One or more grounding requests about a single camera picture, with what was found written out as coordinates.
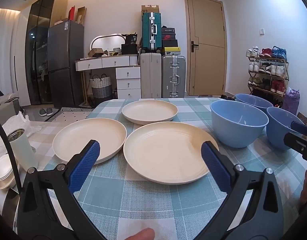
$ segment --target white sneaker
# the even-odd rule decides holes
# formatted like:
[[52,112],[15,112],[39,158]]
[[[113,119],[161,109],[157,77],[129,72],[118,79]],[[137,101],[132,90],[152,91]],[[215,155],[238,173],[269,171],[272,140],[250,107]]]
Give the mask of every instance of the white sneaker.
[[256,61],[255,62],[255,67],[254,67],[254,72],[259,72],[260,66],[261,66],[261,62]]
[[259,48],[257,46],[252,47],[252,51],[250,53],[251,57],[258,57],[259,56]]
[[252,49],[248,49],[247,52],[246,52],[246,57],[250,57],[251,56],[251,51]]
[[285,67],[284,66],[277,66],[276,76],[283,77],[285,74]]
[[249,63],[249,72],[253,72],[255,68],[255,63],[254,62],[250,62]]
[[271,68],[271,75],[276,75],[276,72],[277,72],[277,66],[276,65],[271,65],[270,66]]

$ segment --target white plate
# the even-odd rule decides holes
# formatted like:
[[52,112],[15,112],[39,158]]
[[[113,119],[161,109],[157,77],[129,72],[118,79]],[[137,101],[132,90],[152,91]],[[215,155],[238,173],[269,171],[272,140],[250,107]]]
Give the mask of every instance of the white plate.
[[141,125],[171,121],[177,113],[178,108],[174,104],[160,100],[135,101],[122,108],[126,119]]
[[100,155],[95,162],[98,164],[113,157],[126,138],[127,129],[122,123],[108,118],[89,118],[63,128],[55,136],[52,147],[55,155],[68,162],[90,140],[96,140],[100,143]]
[[157,122],[133,131],[123,152],[129,165],[148,180],[185,184],[209,172],[201,157],[201,145],[214,138],[204,130],[180,122]]

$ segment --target plastic bowl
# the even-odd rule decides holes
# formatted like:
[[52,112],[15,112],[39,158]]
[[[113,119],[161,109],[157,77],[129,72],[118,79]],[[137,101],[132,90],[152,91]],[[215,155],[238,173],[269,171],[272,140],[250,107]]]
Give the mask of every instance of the plastic bowl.
[[234,148],[253,143],[269,122],[263,111],[237,101],[215,101],[210,109],[215,135],[221,142]]
[[265,114],[267,114],[267,108],[273,106],[273,104],[269,101],[253,95],[237,94],[235,97],[236,101],[255,106]]
[[292,132],[298,136],[302,136],[300,133],[291,129],[291,123],[293,121],[303,122],[294,114],[277,107],[269,107],[267,109],[269,124],[267,125],[267,137],[271,144],[281,150],[288,150],[290,147],[286,146],[283,142],[283,138],[289,132]]

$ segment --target black cabinet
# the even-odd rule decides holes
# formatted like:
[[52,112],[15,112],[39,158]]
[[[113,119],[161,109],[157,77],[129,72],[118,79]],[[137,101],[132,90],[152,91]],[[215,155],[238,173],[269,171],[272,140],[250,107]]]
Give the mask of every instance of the black cabinet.
[[52,103],[48,74],[48,30],[66,17],[68,0],[38,0],[32,4],[25,42],[27,87],[32,105]]

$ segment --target shelf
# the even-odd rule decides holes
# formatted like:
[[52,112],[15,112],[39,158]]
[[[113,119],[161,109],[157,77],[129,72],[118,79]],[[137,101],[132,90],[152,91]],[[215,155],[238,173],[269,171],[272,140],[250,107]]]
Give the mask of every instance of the shelf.
[[273,58],[273,57],[247,57],[254,60],[270,61],[270,62],[282,62],[288,64],[289,62],[285,61],[283,58]]
[[249,71],[249,73],[265,75],[265,76],[274,77],[274,78],[277,78],[277,79],[283,79],[283,77],[279,77],[279,76],[276,76],[276,75],[269,75],[269,74],[266,74],[266,73],[260,73],[260,72],[254,72],[254,71]]
[[284,97],[284,96],[285,96],[284,94],[283,94],[283,95],[280,95],[280,94],[278,94],[278,93],[271,92],[271,91],[269,91],[269,90],[262,89],[262,88],[260,88],[260,87],[255,87],[255,86],[251,86],[251,85],[248,85],[248,87],[249,87],[249,88],[253,88],[253,89],[257,89],[257,90],[261,90],[261,91],[263,91],[263,92],[266,92],[266,93],[269,93],[269,94],[272,94],[272,95],[275,95],[275,96],[278,96],[278,97]]

